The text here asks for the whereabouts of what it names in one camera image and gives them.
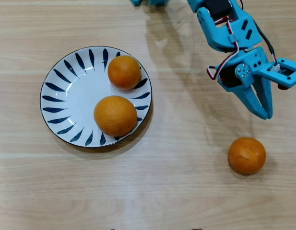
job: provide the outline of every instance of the black cable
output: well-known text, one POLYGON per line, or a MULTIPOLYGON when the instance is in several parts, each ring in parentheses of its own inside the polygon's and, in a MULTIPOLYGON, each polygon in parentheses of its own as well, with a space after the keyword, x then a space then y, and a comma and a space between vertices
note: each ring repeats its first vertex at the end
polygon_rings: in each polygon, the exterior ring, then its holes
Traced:
MULTIPOLYGON (((244 10, 244 3, 243 0, 240 0, 240 2, 242 3, 242 10, 244 10)), ((276 54, 274 52, 274 48, 271 45, 270 41, 268 40, 268 38, 265 36, 265 34, 263 33, 263 31, 260 29, 260 27, 258 26, 258 24, 255 22, 255 20, 253 19, 255 26, 257 27, 257 30, 259 32, 259 34, 261 35, 261 37, 263 38, 263 40, 266 42, 269 52, 273 55, 274 59, 276 60, 275 65, 277 64, 277 59, 275 58, 276 54)))
POLYGON ((267 46, 268 46, 268 49, 269 49, 269 51, 270 51, 270 53, 272 54, 272 55, 275 55, 275 53, 274 53, 274 49, 273 49, 273 46, 271 45, 271 43, 269 42, 269 40, 268 40, 268 38, 265 36, 265 34, 262 32, 262 30, 259 28, 259 26, 258 26, 258 24, 255 22, 255 20, 253 20, 254 21, 254 24, 255 24, 255 26, 257 27, 257 29, 258 29, 258 32, 259 32, 259 34, 261 35, 261 37, 264 39, 264 41, 266 42, 266 44, 267 44, 267 46))
POLYGON ((242 10, 244 10, 244 3, 243 3, 243 0, 240 0, 240 3, 242 3, 242 10))

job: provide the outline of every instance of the blue plastic part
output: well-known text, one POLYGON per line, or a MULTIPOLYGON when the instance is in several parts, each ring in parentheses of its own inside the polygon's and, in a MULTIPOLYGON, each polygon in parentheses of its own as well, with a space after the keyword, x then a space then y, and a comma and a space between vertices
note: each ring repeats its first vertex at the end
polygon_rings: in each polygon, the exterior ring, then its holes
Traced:
POLYGON ((130 0, 130 1, 134 4, 134 6, 139 6, 142 2, 142 0, 130 0))
POLYGON ((275 72, 272 70, 274 64, 268 63, 262 67, 259 74, 287 88, 291 88, 296 85, 296 62, 280 58, 278 59, 278 64, 281 68, 286 68, 292 73, 284 75, 282 72, 275 72))
POLYGON ((200 6, 204 3, 204 0, 187 0, 191 10, 195 13, 200 6))
MULTIPOLYGON (((150 5, 166 5, 169 0, 149 0, 150 5)), ((131 0, 131 2, 134 4, 134 6, 139 6, 142 2, 142 0, 131 0)))
MULTIPOLYGON (((236 0, 232 0, 231 3, 233 6, 236 4, 236 7, 240 9, 233 10, 236 17, 234 18, 235 21, 231 23, 238 45, 240 49, 252 49, 254 45, 262 41, 255 23, 250 15, 241 10, 236 0)), ((229 52, 235 49, 233 36, 229 33, 227 26, 217 27, 205 7, 198 9, 197 17, 211 48, 221 52, 229 52)))
POLYGON ((249 111, 262 119, 272 118, 271 83, 268 79, 258 75, 261 67, 267 63, 268 60, 262 47, 249 52, 242 50, 226 65, 226 67, 237 65, 235 75, 242 84, 228 88, 221 82, 219 76, 217 79, 227 92, 233 92, 249 111))

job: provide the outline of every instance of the blue leaf pattern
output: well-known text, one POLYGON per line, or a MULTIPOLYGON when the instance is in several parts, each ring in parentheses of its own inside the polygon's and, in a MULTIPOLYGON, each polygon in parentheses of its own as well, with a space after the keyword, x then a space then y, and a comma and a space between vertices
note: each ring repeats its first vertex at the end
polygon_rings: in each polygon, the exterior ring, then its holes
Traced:
POLYGON ((50 120, 50 121, 48 121, 48 122, 49 122, 49 123, 52 123, 52 124, 58 124, 58 123, 61 123, 61 122, 65 121, 65 120, 67 120, 69 117, 70 117, 70 116, 68 116, 68 117, 64 117, 64 118, 60 118, 60 119, 54 119, 54 120, 50 120))
POLYGON ((55 73, 57 74, 57 76, 59 76, 61 79, 63 79, 64 81, 66 81, 67 83, 72 83, 71 81, 69 81, 65 76, 63 76, 58 70, 54 69, 55 73))
POLYGON ((50 97, 50 96, 42 96, 42 98, 47 101, 50 101, 50 102, 65 102, 63 100, 59 100, 59 99, 56 99, 56 98, 50 97))
POLYGON ((59 108, 43 108, 44 111, 47 111, 47 112, 50 112, 50 113, 58 113, 62 110, 65 110, 65 109, 59 109, 59 108))
POLYGON ((106 139, 105 139, 104 134, 102 132, 102 136, 101 136, 101 139, 100 139, 100 145, 105 145, 105 143, 106 143, 106 139))
POLYGON ((65 90, 61 89, 60 87, 57 87, 56 85, 54 85, 52 83, 46 82, 46 85, 52 90, 55 90, 58 92, 65 92, 65 90))
POLYGON ((91 144, 92 139, 93 139, 93 137, 94 137, 93 134, 94 134, 94 131, 92 130, 92 133, 91 133, 90 137, 87 139, 87 141, 86 141, 86 143, 85 143, 85 146, 91 144))
POLYGON ((75 142, 75 141, 77 141, 77 140, 81 137, 83 130, 84 130, 84 128, 83 128, 83 129, 81 130, 81 132, 79 132, 75 137, 73 137, 73 138, 70 140, 70 142, 75 142))
POLYGON ((133 90, 138 89, 138 88, 144 86, 145 83, 146 83, 147 81, 148 81, 147 78, 143 79, 141 82, 138 83, 138 85, 136 85, 136 86, 133 88, 133 90))
POLYGON ((76 60, 79 63, 79 65, 82 67, 82 69, 85 71, 85 73, 87 74, 86 70, 85 70, 85 65, 83 63, 83 60, 81 58, 81 56, 78 53, 75 53, 76 56, 76 60))
POLYGON ((72 66, 70 65, 70 63, 67 62, 66 60, 64 60, 63 62, 65 63, 66 67, 70 70, 70 72, 73 73, 77 77, 77 75, 74 72, 74 69, 72 68, 72 66))
POLYGON ((76 125, 76 123, 73 126, 69 127, 69 128, 65 128, 62 131, 59 131, 57 134, 60 135, 60 134, 68 133, 75 125, 76 125))
POLYGON ((89 58, 90 58, 91 64, 94 67, 94 71, 95 71, 95 56, 94 56, 92 50, 89 50, 89 58))
POLYGON ((149 95, 150 95, 150 92, 146 92, 145 94, 143 94, 143 95, 141 95, 139 97, 132 98, 132 99, 143 99, 143 98, 146 98, 149 95))
POLYGON ((104 61, 104 71, 106 70, 107 62, 108 62, 108 51, 107 49, 103 50, 103 61, 104 61))
POLYGON ((146 108, 148 108, 147 105, 145 106, 138 106, 138 107, 135 107, 137 110, 145 110, 146 108))

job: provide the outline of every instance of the wire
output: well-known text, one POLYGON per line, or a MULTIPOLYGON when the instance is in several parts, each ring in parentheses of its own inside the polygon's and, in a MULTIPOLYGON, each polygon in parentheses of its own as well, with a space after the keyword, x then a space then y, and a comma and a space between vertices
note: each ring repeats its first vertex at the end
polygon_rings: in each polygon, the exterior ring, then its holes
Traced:
POLYGON ((229 62, 229 60, 231 60, 231 59, 232 59, 235 55, 237 55, 238 52, 239 52, 239 46, 238 46, 237 40, 236 40, 236 38, 235 38, 235 35, 234 35, 234 33, 233 33, 233 30, 232 30, 232 27, 231 27, 231 24, 230 24, 230 20, 228 20, 228 21, 226 22, 226 25, 227 25, 227 27, 228 27, 229 33, 232 34, 232 36, 233 36, 233 38, 234 38, 234 46, 235 46, 236 51, 235 51, 234 53, 232 53, 231 55, 229 55, 229 56, 228 56, 228 57, 227 57, 227 58, 226 58, 226 59, 220 64, 220 66, 219 66, 219 68, 217 69, 217 71, 216 71, 216 73, 215 73, 214 76, 212 75, 210 69, 216 69, 216 67, 215 67, 215 66, 208 66, 208 67, 207 67, 207 69, 206 69, 207 74, 210 76, 210 78, 211 78, 212 80, 217 79, 219 73, 220 73, 221 70, 224 68, 224 66, 229 62))
POLYGON ((219 25, 219 24, 227 22, 227 21, 234 22, 234 20, 232 18, 223 17, 223 18, 218 19, 217 21, 215 21, 215 25, 219 25))
POLYGON ((242 10, 244 10, 244 3, 243 3, 243 0, 240 0, 240 3, 242 3, 242 10))
POLYGON ((257 27, 257 30, 259 32, 259 34, 261 35, 261 37, 263 38, 263 40, 266 42, 269 52, 272 54, 273 60, 275 61, 275 65, 277 64, 277 59, 276 59, 276 54, 274 52, 273 46, 271 45, 270 41, 268 40, 268 38, 265 36, 265 34, 262 32, 262 30, 260 29, 260 27, 258 26, 258 24, 254 21, 255 26, 257 27))

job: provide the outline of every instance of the red wire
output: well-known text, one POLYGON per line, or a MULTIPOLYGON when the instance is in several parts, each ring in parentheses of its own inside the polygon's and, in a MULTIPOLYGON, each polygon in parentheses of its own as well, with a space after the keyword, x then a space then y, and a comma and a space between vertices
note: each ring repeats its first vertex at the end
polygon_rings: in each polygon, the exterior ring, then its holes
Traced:
MULTIPOLYGON (((222 20, 225 20, 225 18, 222 18, 222 19, 216 21, 216 23, 221 23, 222 20)), ((227 62, 228 62, 233 56, 235 56, 235 55, 239 52, 238 43, 237 43, 237 40, 235 39, 234 33, 233 33, 233 31, 232 31, 232 27, 231 27, 230 22, 229 22, 230 19, 229 19, 229 18, 226 18, 226 20, 227 20, 226 25, 227 25, 227 27, 228 27, 229 33, 230 33, 231 35, 233 35, 234 40, 235 40, 235 42, 234 42, 234 46, 235 46, 236 52, 235 52, 235 53, 232 53, 232 54, 229 55, 225 60, 223 60, 223 62, 220 64, 220 66, 219 66, 219 68, 217 69, 217 71, 216 71, 216 73, 215 73, 214 76, 213 76, 212 73, 210 72, 210 69, 215 69, 215 66, 208 66, 208 68, 206 69, 206 71, 207 71, 208 75, 210 76, 210 78, 211 78, 212 80, 215 80, 215 79, 218 77, 220 71, 223 69, 223 67, 226 65, 226 63, 227 63, 227 62)))

